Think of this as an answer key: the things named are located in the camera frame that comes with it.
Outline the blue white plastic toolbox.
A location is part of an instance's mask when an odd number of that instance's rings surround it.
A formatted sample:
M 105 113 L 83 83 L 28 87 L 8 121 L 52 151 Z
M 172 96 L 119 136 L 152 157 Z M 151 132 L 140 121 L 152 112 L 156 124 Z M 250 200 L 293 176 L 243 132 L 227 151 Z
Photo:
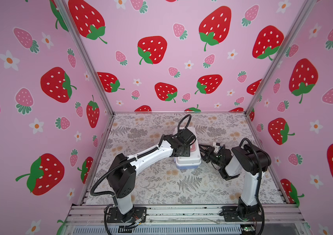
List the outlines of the blue white plastic toolbox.
M 179 170 L 198 168 L 202 162 L 198 140 L 189 147 L 189 151 L 184 151 L 183 155 L 173 154 L 174 162 Z

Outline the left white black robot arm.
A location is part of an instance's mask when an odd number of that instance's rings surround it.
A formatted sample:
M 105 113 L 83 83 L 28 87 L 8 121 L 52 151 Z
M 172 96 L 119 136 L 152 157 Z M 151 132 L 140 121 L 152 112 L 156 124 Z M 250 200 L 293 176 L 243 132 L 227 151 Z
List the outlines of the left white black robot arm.
M 178 129 L 174 135 L 162 135 L 158 144 L 133 155 L 119 154 L 108 171 L 107 180 L 114 191 L 114 201 L 121 215 L 133 212 L 131 193 L 136 177 L 154 163 L 165 158 L 191 157 L 192 146 L 197 145 L 193 127 Z

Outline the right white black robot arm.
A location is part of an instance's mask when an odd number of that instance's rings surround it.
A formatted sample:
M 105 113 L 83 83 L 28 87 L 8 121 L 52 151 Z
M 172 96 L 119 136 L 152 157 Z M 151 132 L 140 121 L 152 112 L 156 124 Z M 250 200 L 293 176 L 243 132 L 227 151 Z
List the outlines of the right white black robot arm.
M 251 144 L 236 146 L 231 150 L 219 144 L 199 145 L 199 151 L 203 161 L 219 167 L 217 170 L 226 181 L 236 179 L 242 171 L 245 172 L 243 190 L 236 210 L 230 212 L 224 209 L 222 214 L 247 221 L 260 213 L 260 184 L 271 165 L 268 153 Z

